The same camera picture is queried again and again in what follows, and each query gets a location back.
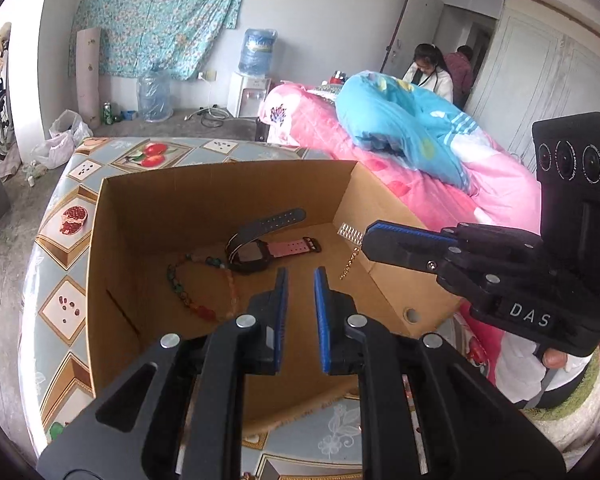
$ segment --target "pink watch strap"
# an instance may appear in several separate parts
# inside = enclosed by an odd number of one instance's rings
[[[267,244],[267,249],[274,258],[291,256],[292,254],[309,253],[312,250],[302,238],[294,240],[293,242],[272,242]]]

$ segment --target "black watch strap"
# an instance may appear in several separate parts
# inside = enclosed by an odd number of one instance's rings
[[[283,213],[270,216],[269,218],[256,220],[242,226],[238,232],[231,237],[231,239],[227,242],[227,245],[224,247],[227,262],[231,264],[234,261],[236,254],[238,253],[238,249],[240,249],[240,247],[243,245],[253,242],[254,240],[268,233],[282,229],[283,227],[297,224],[305,218],[306,212],[304,209],[297,207],[295,209],[290,209]]]

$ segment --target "bottle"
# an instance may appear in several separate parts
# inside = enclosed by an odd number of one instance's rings
[[[238,71],[242,75],[264,77],[269,73],[273,44],[278,33],[271,28],[250,28],[244,33]]]
[[[104,123],[111,126],[113,124],[113,111],[111,110],[111,103],[104,103],[102,107],[102,117]]]
[[[165,121],[173,115],[171,76],[154,61],[150,70],[138,78],[138,114],[149,123]]]

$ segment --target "red shirt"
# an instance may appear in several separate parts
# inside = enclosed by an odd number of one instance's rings
[[[467,56],[460,52],[447,54],[445,63],[454,82],[454,103],[457,103],[463,95],[467,95],[471,90],[471,86],[474,84],[474,69]]]

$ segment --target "floral fabric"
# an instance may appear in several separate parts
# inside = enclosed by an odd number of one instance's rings
[[[101,27],[100,73],[137,77],[152,61],[187,80],[223,28],[235,28],[242,0],[81,0],[70,42],[75,72],[78,30]]]

